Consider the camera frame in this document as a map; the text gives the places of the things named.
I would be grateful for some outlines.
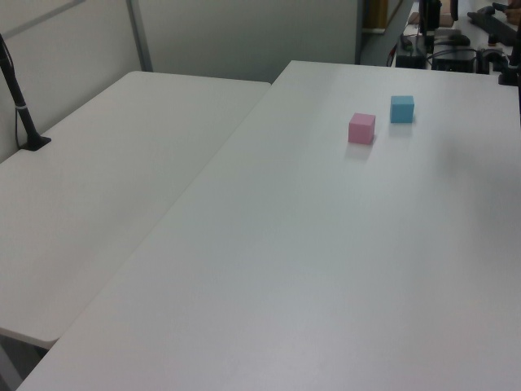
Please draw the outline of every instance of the stand base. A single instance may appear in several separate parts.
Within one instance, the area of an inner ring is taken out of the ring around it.
[[[38,149],[40,149],[41,147],[43,147],[44,145],[47,145],[48,143],[50,143],[50,138],[41,136],[40,140],[38,140],[38,143],[33,143],[31,145],[29,145],[27,143],[27,144],[22,145],[20,147],[20,149],[25,149],[27,151],[35,152]]]

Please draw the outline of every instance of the cube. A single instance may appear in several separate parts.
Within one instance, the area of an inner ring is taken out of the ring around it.
[[[349,122],[348,141],[356,144],[371,145],[374,138],[376,116],[355,113]]]
[[[414,98],[410,95],[391,97],[391,123],[412,124]]]

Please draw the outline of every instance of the blue cube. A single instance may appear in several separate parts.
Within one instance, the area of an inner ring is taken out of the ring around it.
[[[414,98],[407,96],[391,97],[391,123],[412,124],[414,114]]]

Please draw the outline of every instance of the white table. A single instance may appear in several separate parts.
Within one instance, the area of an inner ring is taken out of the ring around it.
[[[49,348],[269,89],[133,72],[0,165],[0,334]]]
[[[516,94],[291,63],[20,391],[519,390]]]

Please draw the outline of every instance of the black stand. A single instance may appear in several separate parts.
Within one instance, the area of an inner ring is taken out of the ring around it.
[[[499,75],[499,84],[502,86],[516,86],[518,85],[518,73],[521,70],[521,23],[518,26],[518,32],[515,36],[514,47],[512,48],[512,55],[509,58],[508,65],[501,71]]]
[[[27,143],[24,144],[21,149],[27,149],[29,151],[37,151],[44,145],[50,142],[50,138],[42,137],[36,131],[33,119],[29,114],[29,109],[25,103],[24,96],[16,80],[15,70],[12,67],[9,55],[7,54],[6,43],[3,41],[2,35],[0,34],[0,68],[2,68],[3,76],[6,78],[7,86],[11,92],[11,96],[15,101],[16,111],[20,114],[22,123],[24,124],[25,132],[27,133]]]

